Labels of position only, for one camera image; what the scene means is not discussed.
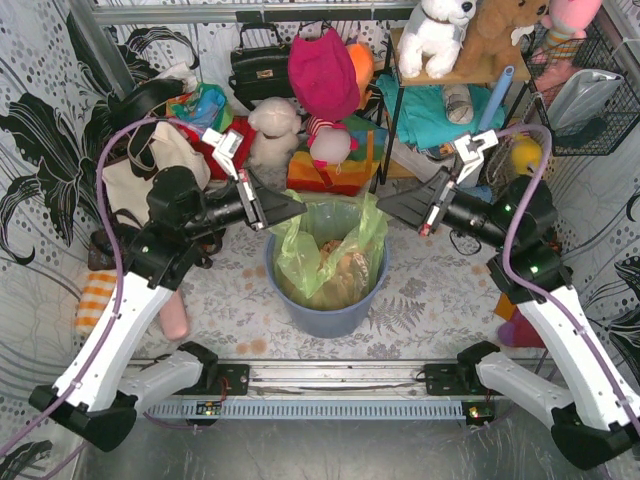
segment teal towel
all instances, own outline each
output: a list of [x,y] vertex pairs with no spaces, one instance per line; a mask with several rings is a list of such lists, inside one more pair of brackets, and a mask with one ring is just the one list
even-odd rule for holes
[[[398,96],[398,83],[389,75],[380,75],[376,83],[384,95],[384,103],[389,114],[393,115]],[[455,140],[466,132],[476,133],[482,112],[489,103],[491,92],[475,85],[469,85],[469,92],[473,103],[473,120],[467,125],[456,125],[447,120],[442,101],[442,87],[406,87],[396,135],[402,143],[417,145],[419,149],[424,149]],[[504,118],[505,108],[498,108],[489,128],[500,128]]]

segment floral tablecloth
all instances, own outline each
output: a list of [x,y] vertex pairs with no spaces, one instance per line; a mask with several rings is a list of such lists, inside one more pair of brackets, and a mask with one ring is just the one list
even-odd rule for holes
[[[278,186],[274,172],[261,172],[267,179],[269,174],[268,183]],[[406,184],[389,184],[378,194],[397,188]],[[455,358],[480,340],[495,341],[496,328],[504,321],[492,313],[499,292],[485,263],[493,249],[485,246],[463,256],[453,247],[447,227],[425,239],[391,221],[389,274],[368,318],[347,337],[312,337],[293,325],[269,286],[263,262],[268,235],[244,225],[229,228],[214,266],[192,269],[182,284],[192,322],[189,339],[221,358]],[[155,357],[173,348],[154,324],[136,356]],[[512,353],[523,357],[536,352]]]

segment trash can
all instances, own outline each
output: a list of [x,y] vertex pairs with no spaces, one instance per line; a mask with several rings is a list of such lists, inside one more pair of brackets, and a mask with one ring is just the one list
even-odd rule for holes
[[373,297],[378,290],[380,290],[380,287],[382,287],[382,282],[389,271],[389,245],[387,241],[384,243],[382,261],[378,269],[378,281],[373,290],[362,300],[349,307],[329,311],[311,310],[302,307],[289,300],[289,298],[282,293],[275,281],[273,265],[275,244],[276,237],[271,235],[267,241],[267,247],[264,253],[267,278],[273,289],[278,293],[278,296],[282,298],[289,316],[298,328],[307,332],[309,335],[320,338],[338,338],[353,333],[353,331],[362,324],[364,319],[367,318]]

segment handbag handle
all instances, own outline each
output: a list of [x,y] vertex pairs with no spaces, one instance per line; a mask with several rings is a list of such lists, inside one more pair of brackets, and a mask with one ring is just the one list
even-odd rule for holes
[[278,28],[273,23],[245,23],[240,29],[240,50],[244,49],[244,37],[242,34],[247,30],[271,30],[276,36],[278,45],[283,45],[282,38],[280,38],[280,34],[278,33]]

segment black handbag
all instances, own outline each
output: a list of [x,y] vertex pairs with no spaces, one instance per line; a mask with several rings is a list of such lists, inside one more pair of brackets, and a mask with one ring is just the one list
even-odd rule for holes
[[[276,36],[277,45],[244,48],[243,34],[247,30],[271,30]],[[289,52],[289,45],[282,41],[274,24],[247,23],[242,26],[240,46],[230,54],[233,75],[229,77],[229,86],[235,97],[249,110],[255,108],[252,100],[294,96],[289,83]]]

